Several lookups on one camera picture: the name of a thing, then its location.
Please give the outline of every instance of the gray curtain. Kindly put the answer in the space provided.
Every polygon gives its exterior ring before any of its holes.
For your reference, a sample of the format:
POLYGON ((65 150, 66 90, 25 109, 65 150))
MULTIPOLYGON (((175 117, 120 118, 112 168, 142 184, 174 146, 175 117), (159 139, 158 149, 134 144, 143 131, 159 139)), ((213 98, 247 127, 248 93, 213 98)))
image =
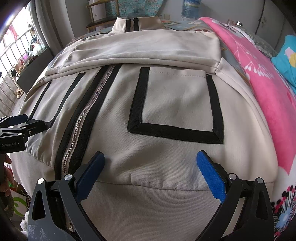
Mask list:
POLYGON ((63 45, 53 21, 49 1, 32 0, 29 9, 40 43, 49 47, 56 56, 63 49, 63 45))

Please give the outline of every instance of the zipper teeth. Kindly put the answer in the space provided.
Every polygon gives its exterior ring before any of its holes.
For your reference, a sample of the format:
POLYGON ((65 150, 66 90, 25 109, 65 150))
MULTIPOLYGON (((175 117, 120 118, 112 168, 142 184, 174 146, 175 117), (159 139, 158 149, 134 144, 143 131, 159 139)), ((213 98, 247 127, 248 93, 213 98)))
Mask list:
POLYGON ((89 111, 89 109, 92 107, 92 105, 94 104, 94 102, 96 101, 96 99, 98 98, 103 86, 105 85, 107 79, 109 78, 109 76, 111 75, 113 69, 114 69, 115 65, 112 65, 107 74, 105 75, 105 77, 103 78, 103 80, 101 81, 99 87, 97 88, 94 96, 92 97, 92 99, 89 101, 89 103, 84 107, 84 109, 82 110, 82 112, 80 113, 79 117, 78 117, 78 120, 75 124, 75 128, 74 128, 74 131, 73 131, 73 136, 72 136, 72 139, 70 141, 70 145, 68 147, 68 150, 66 151, 64 157, 63 157, 63 163, 62 163, 62 172, 63 172, 63 175, 66 175, 66 168, 67 168, 67 163, 68 163, 68 159, 69 159, 69 156, 70 154, 72 153, 73 151, 73 147, 76 145, 76 142, 77 142, 77 134, 78 134, 78 131, 80 130, 80 127, 81 127, 81 124, 83 123, 83 119, 86 115, 86 113, 89 111))

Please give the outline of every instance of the jacket collar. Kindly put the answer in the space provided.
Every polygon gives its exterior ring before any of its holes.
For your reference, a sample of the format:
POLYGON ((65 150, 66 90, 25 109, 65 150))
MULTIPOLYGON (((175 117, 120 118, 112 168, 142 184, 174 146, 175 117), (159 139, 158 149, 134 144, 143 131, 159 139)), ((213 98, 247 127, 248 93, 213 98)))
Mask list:
POLYGON ((112 32, 120 34, 139 30, 165 29, 158 16, 134 19, 117 18, 112 32))

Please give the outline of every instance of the beige jacket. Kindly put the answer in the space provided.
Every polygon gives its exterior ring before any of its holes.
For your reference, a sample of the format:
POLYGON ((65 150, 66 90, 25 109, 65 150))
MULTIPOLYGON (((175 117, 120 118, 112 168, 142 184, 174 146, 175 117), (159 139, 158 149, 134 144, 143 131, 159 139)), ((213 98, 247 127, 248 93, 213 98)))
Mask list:
POLYGON ((262 177, 271 194, 274 145, 214 33, 168 30, 157 17, 137 28, 118 19, 55 59, 20 114, 40 99, 33 119, 56 118, 12 154, 13 173, 32 195, 40 177, 60 179, 101 151, 105 167, 82 205, 107 240, 195 240, 219 205, 197 152, 241 179, 262 177))

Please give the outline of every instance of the pink blanket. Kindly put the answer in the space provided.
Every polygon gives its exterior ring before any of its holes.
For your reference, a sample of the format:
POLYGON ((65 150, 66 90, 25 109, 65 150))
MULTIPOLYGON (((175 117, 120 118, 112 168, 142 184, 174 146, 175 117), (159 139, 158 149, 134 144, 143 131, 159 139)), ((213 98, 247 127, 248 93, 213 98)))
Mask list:
POLYGON ((293 218, 296 207, 296 96, 271 61, 239 32, 214 19, 200 19, 213 29, 245 70, 267 120, 279 164, 271 197, 277 238, 293 218))

